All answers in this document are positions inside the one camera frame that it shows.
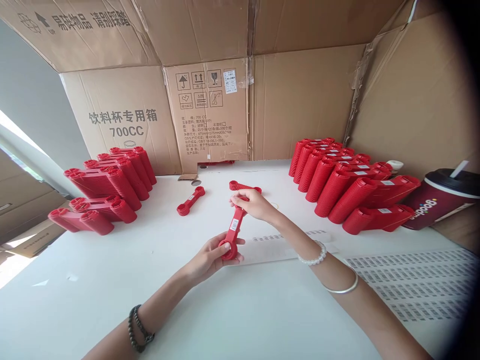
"fingers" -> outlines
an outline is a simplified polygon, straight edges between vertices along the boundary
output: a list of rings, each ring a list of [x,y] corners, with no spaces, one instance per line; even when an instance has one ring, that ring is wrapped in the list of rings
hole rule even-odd
[[[236,197],[236,196],[232,196],[230,198],[231,202],[234,203],[235,205],[241,207],[242,209],[245,209],[246,211],[247,210],[247,207],[248,207],[248,201],[245,201],[245,200],[242,200],[241,198],[239,197]]]
[[[244,256],[241,253],[238,253],[236,258],[233,260],[223,260],[223,266],[240,265],[240,263],[244,260]]]
[[[218,259],[222,255],[226,254],[230,250],[230,247],[230,243],[226,242],[222,246],[216,247],[210,251],[208,256],[211,257],[212,260]]]
[[[205,245],[202,247],[202,250],[210,250],[210,249],[214,249],[216,248],[217,246],[219,246],[220,242],[225,239],[225,237],[227,236],[227,233],[228,231],[224,231],[220,234],[218,234],[217,236],[214,236],[212,237],[210,240],[208,240]]]
[[[247,198],[250,199],[250,197],[255,194],[257,192],[257,190],[254,190],[254,189],[239,189],[237,191],[235,191],[235,193],[233,194],[233,196],[245,196]]]

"small white cap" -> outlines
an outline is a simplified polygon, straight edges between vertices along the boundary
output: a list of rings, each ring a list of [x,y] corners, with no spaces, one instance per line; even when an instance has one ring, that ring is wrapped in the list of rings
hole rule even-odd
[[[399,170],[404,166],[403,162],[397,161],[397,160],[389,160],[386,163],[390,164],[392,169],[395,169],[395,170]]]

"bracelet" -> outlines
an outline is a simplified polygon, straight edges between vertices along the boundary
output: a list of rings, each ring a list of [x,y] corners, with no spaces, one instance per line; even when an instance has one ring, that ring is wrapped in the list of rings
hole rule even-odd
[[[308,266],[320,264],[327,257],[327,248],[325,247],[325,245],[323,245],[320,241],[313,241],[316,242],[321,248],[321,254],[319,257],[313,260],[304,260],[300,257],[300,255],[298,255],[298,260],[300,260],[304,264],[307,264]]]
[[[352,290],[354,290],[357,287],[357,285],[359,284],[359,275],[357,274],[357,272],[352,267],[349,266],[349,268],[355,274],[355,281],[353,282],[352,286],[350,286],[348,289],[345,289],[345,290],[332,290],[332,289],[330,289],[330,288],[328,288],[328,287],[326,287],[325,285],[322,284],[323,287],[325,288],[325,290],[327,290],[328,292],[333,293],[333,294],[346,294],[346,293],[349,293]]]
[[[145,330],[142,322],[139,319],[139,311],[140,305],[134,306],[130,310],[130,314],[128,315],[128,336],[130,337],[131,347],[139,354],[143,353],[145,348],[149,343],[151,343],[155,338],[155,333],[150,333]],[[134,334],[134,327],[133,327],[133,320],[135,319],[136,325],[140,329],[141,333],[144,336],[145,345],[139,345],[139,343],[135,340]]]

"cup logo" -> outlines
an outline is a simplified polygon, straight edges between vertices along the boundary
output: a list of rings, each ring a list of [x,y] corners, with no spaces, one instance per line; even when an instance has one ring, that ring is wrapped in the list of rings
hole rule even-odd
[[[429,213],[429,209],[437,205],[437,199],[428,199],[425,200],[423,204],[419,204],[420,207],[415,210],[415,215],[410,218],[410,220],[413,220],[415,218],[418,218],[420,215],[425,215]]]

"maroon cup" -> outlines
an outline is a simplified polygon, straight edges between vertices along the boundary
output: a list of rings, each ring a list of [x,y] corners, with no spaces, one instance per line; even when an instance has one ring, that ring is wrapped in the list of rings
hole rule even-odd
[[[420,187],[415,189],[403,204],[412,208],[415,215],[402,226],[420,230],[475,204],[480,199],[480,175],[460,171],[450,177],[453,169],[438,169],[425,175]]]

